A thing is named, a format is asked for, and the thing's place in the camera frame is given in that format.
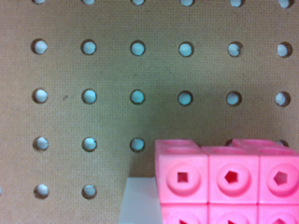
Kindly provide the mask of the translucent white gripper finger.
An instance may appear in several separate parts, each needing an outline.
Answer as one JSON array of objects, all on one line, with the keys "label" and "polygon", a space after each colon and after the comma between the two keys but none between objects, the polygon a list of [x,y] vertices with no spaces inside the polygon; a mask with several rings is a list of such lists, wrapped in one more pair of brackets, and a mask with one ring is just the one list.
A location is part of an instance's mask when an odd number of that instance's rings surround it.
[{"label": "translucent white gripper finger", "polygon": [[118,224],[163,224],[154,177],[128,177]]}]

